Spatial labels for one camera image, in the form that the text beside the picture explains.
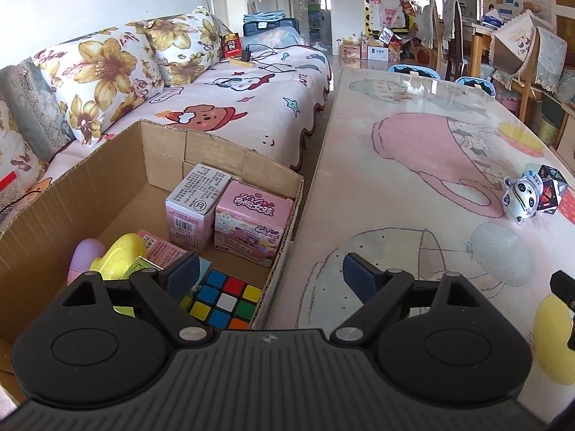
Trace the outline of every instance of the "silver panda toy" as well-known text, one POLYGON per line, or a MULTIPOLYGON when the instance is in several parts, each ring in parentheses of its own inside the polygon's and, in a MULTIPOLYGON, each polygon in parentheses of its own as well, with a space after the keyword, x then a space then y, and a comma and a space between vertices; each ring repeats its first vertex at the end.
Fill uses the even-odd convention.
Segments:
POLYGON ((517 180, 506 176, 503 184, 507 188, 502 199, 503 206, 518 224, 535 215, 539 196, 543 192, 543 181, 539 175, 526 170, 517 180))

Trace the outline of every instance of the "pink toy box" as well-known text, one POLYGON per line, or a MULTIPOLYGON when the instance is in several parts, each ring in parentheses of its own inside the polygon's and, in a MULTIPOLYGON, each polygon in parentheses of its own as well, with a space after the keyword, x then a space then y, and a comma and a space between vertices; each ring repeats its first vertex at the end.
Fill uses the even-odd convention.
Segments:
POLYGON ((271 267, 293 201, 232 181, 216 206, 215 247, 271 267))
POLYGON ((212 239, 216 202, 232 176, 198 164, 166 199, 170 241, 203 251, 212 239))

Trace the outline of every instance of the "panda toy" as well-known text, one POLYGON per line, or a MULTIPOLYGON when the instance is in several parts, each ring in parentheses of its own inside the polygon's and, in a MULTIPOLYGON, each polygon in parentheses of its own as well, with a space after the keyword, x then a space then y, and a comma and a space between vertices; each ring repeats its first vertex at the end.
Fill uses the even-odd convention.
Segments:
POLYGON ((507 188, 502 199, 505 211, 518 224, 521 224, 537 212, 539 196, 541 195, 538 190, 538 183, 525 176, 517 180, 512 180, 507 176, 503 183, 507 188))

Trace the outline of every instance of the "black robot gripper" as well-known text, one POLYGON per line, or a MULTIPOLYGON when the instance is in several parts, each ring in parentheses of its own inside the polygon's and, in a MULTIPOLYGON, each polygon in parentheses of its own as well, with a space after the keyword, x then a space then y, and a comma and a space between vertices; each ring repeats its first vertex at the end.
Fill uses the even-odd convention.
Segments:
MULTIPOLYGON (((314 329, 212 330, 178 305, 198 277, 188 253, 124 281, 77 278, 14 344, 29 400, 0 430, 545 429, 516 401, 527 342, 461 274, 416 281, 349 253, 343 278, 363 306, 329 339, 314 329)), ((573 279, 558 272, 551 289, 575 307, 573 279)), ((575 429, 574 416, 572 404, 548 430, 575 429)))

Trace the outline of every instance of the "cartoon print tablecloth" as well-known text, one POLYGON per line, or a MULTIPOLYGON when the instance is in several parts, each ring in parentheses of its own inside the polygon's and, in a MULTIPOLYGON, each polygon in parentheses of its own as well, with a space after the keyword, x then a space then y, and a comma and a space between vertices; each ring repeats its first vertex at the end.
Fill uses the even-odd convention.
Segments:
POLYGON ((342 272, 349 252, 420 280, 462 273, 531 345, 533 367, 519 400, 550 421, 575 398, 575 352, 566 346, 573 313, 549 287, 556 270, 575 276, 575 204, 569 191, 555 215, 522 225, 509 219, 502 180, 531 163, 558 168, 575 185, 553 153, 483 91, 344 70, 267 327, 330 333, 360 308, 342 272))
POLYGON ((194 83, 166 88, 114 123, 95 148, 72 142, 54 156, 42 180, 4 218, 0 231, 37 192, 140 119, 205 131, 297 169, 301 137, 313 132, 314 113, 325 106, 329 62, 321 51, 307 46, 255 52, 254 56, 261 60, 255 68, 222 60, 194 83))

